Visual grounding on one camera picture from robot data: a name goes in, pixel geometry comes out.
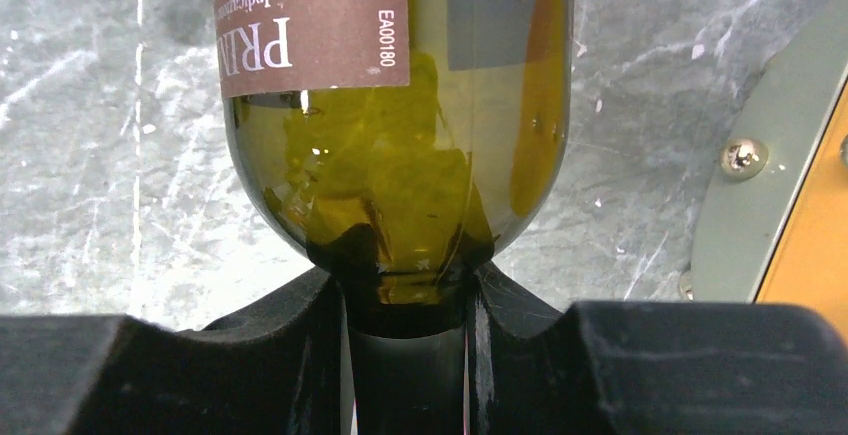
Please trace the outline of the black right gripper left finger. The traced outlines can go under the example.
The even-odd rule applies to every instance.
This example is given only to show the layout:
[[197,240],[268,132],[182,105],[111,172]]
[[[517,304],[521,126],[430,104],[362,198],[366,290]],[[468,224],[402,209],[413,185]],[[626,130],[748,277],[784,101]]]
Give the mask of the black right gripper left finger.
[[203,330],[5,316],[5,434],[336,434],[341,297],[311,270]]

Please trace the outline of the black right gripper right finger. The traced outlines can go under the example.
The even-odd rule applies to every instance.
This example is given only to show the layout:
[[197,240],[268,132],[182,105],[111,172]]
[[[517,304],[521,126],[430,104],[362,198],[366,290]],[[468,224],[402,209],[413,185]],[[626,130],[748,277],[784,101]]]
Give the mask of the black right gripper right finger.
[[470,302],[475,434],[843,434],[847,349],[794,305],[578,301],[487,264]]

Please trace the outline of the green bottle silver neck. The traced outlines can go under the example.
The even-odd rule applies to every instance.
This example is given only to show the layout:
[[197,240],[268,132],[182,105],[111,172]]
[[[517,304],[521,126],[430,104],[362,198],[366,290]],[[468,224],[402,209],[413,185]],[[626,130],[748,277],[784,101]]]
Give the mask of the green bottle silver neck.
[[465,428],[473,275],[562,163],[573,0],[213,0],[236,170],[343,296],[362,434]]

